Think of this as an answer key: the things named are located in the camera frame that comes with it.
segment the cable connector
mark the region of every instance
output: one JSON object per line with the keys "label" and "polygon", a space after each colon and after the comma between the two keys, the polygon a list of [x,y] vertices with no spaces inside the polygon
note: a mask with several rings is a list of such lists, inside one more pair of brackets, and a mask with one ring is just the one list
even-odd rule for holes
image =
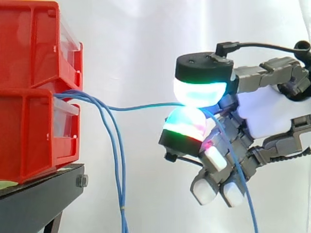
{"label": "cable connector", "polygon": [[215,54],[221,57],[227,57],[228,53],[234,52],[239,48],[241,48],[239,42],[218,43]]}

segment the stacked red bins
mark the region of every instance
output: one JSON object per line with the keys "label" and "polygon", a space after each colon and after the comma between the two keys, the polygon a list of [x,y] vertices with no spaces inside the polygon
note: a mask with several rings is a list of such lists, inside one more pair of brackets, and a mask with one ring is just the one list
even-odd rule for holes
{"label": "stacked red bins", "polygon": [[24,183],[79,158],[82,44],[56,2],[0,0],[0,181]]}

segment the screw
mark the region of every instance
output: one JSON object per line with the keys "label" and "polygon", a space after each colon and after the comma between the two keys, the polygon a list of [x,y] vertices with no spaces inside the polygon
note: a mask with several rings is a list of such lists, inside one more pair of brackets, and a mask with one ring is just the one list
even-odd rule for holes
{"label": "screw", "polygon": [[77,187],[85,188],[88,185],[88,175],[78,175],[77,177]]}

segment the white fabric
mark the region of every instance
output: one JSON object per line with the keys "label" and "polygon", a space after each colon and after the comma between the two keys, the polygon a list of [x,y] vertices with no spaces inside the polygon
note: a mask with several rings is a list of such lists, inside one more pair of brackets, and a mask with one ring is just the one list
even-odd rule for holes
{"label": "white fabric", "polygon": [[[84,43],[84,90],[114,106],[175,101],[177,56],[215,50],[220,41],[292,47],[308,39],[296,0],[60,0]],[[243,49],[236,66],[282,52]],[[131,233],[251,233],[246,200],[229,209],[218,196],[200,206],[189,191],[199,168],[163,159],[157,144],[173,108],[117,113],[127,159]],[[258,169],[248,183],[261,233],[307,231],[309,158]],[[81,163],[89,186],[64,211],[60,233],[121,232],[113,158],[98,111],[82,104]]]}

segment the illuminated gel pad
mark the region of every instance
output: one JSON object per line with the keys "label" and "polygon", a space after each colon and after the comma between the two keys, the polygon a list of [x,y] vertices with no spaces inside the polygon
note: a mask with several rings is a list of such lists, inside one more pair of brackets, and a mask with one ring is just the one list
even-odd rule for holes
{"label": "illuminated gel pad", "polygon": [[192,84],[175,78],[174,93],[179,102],[196,108],[217,104],[226,90],[226,83]]}
{"label": "illuminated gel pad", "polygon": [[178,107],[169,115],[163,129],[180,133],[202,142],[206,129],[206,117],[197,108]]}

